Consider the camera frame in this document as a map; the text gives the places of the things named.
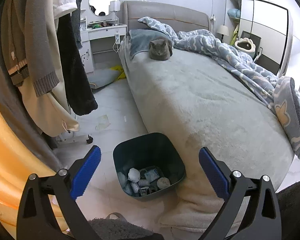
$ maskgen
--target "silver bolt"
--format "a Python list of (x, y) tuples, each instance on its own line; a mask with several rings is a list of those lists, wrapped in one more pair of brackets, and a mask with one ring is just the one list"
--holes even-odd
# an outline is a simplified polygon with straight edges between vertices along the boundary
[(29, 176), (29, 180), (34, 180), (37, 177), (34, 173)]
[(236, 178), (240, 178), (241, 177), (241, 172), (240, 171), (234, 171), (232, 172), (233, 176), (235, 176)]
[(58, 174), (60, 176), (65, 176), (68, 173), (68, 171), (66, 169), (61, 169), (60, 171), (58, 171)]
[(264, 175), (262, 178), (263, 178), (264, 181), (269, 181), (270, 180), (269, 176), (267, 176), (267, 175)]

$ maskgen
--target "orange curtain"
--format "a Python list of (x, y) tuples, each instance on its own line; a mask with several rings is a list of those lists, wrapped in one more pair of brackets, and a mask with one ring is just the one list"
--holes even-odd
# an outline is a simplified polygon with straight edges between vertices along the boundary
[[(14, 238), (21, 195), (32, 173), (39, 177), (55, 174), (22, 144), (0, 113), (0, 221)], [(61, 230), (66, 230), (60, 208), (54, 204), (52, 208)]]

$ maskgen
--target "gray upholstered headboard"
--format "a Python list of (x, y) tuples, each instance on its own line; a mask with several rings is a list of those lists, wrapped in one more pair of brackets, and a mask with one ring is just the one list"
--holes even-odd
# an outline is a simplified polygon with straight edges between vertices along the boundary
[(197, 29), (211, 30), (208, 15), (181, 6), (156, 2), (123, 2), (122, 20), (128, 29), (145, 29), (145, 24), (138, 19), (149, 16), (170, 25), (176, 33), (189, 32)]

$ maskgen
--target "mattress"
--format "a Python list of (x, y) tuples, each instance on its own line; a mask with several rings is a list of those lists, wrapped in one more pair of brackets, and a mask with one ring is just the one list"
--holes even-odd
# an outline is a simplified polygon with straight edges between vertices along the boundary
[[(163, 227), (204, 232), (223, 204), (200, 167), (206, 146), (216, 159), (244, 176), (267, 174), (277, 190), (293, 160), (293, 150), (277, 117), (213, 59), (173, 50), (167, 61), (147, 52), (129, 57), (128, 38), (120, 59), (149, 132), (168, 136), (186, 166), (177, 187), (178, 205), (160, 218)], [(247, 199), (235, 220), (242, 220)]]

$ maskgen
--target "gray cat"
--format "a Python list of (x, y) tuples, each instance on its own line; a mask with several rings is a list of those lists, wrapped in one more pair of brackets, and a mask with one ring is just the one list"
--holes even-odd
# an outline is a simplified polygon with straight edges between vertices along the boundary
[(172, 41), (157, 37), (149, 43), (149, 56), (155, 60), (167, 60), (172, 56)]

